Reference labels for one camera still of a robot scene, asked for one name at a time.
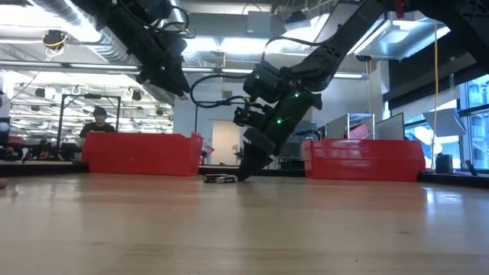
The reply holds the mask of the dark cabinet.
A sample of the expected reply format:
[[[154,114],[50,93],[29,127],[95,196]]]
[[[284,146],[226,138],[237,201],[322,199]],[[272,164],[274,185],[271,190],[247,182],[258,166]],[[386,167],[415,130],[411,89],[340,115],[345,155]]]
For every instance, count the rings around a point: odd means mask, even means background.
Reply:
[[[306,139],[317,138],[315,121],[301,121],[287,138],[280,153],[280,168],[283,170],[302,170],[304,168],[302,143]]]

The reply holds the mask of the bright ceiling light panel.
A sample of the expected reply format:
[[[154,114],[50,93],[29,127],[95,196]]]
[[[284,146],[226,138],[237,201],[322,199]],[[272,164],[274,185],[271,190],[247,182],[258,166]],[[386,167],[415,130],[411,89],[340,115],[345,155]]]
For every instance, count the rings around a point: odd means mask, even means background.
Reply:
[[[187,47],[184,53],[221,51],[230,54],[259,54],[264,51],[267,40],[243,37],[225,37],[218,40],[216,37],[196,37],[186,39]]]

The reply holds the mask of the grey ceiling unit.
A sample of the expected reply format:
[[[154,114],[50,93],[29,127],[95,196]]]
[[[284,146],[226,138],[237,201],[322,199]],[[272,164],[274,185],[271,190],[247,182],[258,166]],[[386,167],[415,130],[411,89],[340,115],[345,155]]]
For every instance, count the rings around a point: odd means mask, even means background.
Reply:
[[[249,11],[247,33],[256,37],[269,37],[272,32],[272,14],[265,11]]]

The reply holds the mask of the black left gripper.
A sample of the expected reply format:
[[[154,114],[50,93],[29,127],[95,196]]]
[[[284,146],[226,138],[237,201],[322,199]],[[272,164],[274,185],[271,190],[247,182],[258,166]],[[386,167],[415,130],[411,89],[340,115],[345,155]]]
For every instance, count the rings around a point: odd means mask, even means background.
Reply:
[[[182,30],[159,27],[162,20],[146,23],[127,5],[128,0],[74,0],[74,4],[93,16],[98,29],[108,28],[141,63],[139,83],[161,83],[174,95],[190,92],[182,69],[182,52],[187,43]]]

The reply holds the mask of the metal shelf rack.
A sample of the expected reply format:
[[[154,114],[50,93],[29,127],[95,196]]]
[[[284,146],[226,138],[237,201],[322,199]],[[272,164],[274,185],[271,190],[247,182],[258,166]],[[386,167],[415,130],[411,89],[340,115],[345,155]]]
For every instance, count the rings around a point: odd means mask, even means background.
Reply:
[[[326,138],[333,139],[375,139],[375,114],[347,113],[330,121],[325,126]]]

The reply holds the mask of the person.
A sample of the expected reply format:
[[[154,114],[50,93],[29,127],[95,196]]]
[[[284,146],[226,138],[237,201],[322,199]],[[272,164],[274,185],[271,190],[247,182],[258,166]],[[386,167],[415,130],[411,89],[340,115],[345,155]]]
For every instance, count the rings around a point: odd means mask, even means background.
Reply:
[[[102,107],[95,107],[92,113],[95,121],[84,124],[79,133],[77,145],[83,147],[89,132],[115,132],[115,128],[106,122],[108,117],[107,111]]]

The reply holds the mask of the glass window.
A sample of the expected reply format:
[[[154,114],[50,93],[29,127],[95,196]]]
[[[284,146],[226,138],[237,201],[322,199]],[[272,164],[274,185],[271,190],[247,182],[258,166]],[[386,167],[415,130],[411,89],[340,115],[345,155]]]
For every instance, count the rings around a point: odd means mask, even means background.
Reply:
[[[428,106],[437,113],[436,129],[419,113],[405,120],[405,137],[419,141],[422,145],[426,168],[436,165],[434,159],[439,154],[452,157],[452,166],[456,170],[465,170],[469,160],[476,170],[489,171],[489,75],[469,80],[451,89],[455,98],[445,96],[437,98],[439,105],[430,102]],[[438,131],[445,124],[443,110],[457,111],[466,133],[441,137]]]

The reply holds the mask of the red plastic bin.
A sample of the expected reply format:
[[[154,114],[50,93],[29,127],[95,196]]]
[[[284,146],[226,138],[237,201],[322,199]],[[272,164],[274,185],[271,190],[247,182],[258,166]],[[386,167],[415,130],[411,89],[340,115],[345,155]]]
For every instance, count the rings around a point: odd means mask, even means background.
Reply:
[[[193,132],[135,134],[90,132],[81,161],[91,173],[195,176],[199,172],[203,139]]]
[[[418,141],[322,139],[302,143],[305,175],[317,180],[415,182],[426,169]]]

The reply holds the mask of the beige door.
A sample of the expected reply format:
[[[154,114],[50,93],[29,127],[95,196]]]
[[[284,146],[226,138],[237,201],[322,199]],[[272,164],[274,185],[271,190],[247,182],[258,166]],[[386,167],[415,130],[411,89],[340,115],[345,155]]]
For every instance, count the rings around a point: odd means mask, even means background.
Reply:
[[[231,121],[214,120],[212,125],[212,164],[237,165],[235,153],[241,146],[241,127]]]

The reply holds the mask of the grey monitor panel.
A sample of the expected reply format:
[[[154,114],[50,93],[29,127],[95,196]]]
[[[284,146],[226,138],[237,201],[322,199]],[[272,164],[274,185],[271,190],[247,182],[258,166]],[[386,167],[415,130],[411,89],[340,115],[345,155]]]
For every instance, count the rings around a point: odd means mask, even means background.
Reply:
[[[376,140],[398,140],[405,138],[403,113],[392,116],[375,124],[374,137]]]

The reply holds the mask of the silver ventilation duct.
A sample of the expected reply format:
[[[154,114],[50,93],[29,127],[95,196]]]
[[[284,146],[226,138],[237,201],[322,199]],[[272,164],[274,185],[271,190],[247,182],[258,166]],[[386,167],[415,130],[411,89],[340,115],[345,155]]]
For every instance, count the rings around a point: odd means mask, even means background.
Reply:
[[[42,8],[45,12],[66,22],[69,33],[78,40],[95,44],[95,52],[110,63],[129,64],[141,63],[136,57],[129,55],[125,45],[108,29],[98,29],[93,16],[84,12],[74,4],[74,0],[27,0],[32,5]],[[150,83],[148,81],[140,85],[152,85],[166,92],[161,83]]]

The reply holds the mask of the black waste bin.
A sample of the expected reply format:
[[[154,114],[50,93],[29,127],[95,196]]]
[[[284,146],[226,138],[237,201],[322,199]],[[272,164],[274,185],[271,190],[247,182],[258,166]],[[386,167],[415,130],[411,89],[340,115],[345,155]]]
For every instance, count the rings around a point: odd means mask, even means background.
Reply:
[[[437,173],[453,173],[452,155],[439,153],[436,156],[435,166]]]

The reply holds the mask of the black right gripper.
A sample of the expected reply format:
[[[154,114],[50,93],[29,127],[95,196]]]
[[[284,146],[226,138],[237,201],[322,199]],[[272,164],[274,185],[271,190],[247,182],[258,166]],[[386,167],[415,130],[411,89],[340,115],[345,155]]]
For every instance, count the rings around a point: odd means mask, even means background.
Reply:
[[[263,133],[255,128],[248,128],[244,132],[243,136],[248,141],[244,142],[243,158],[238,169],[240,182],[267,166],[271,154],[280,153],[287,138],[312,107],[322,109],[320,93],[289,92],[275,105]]]

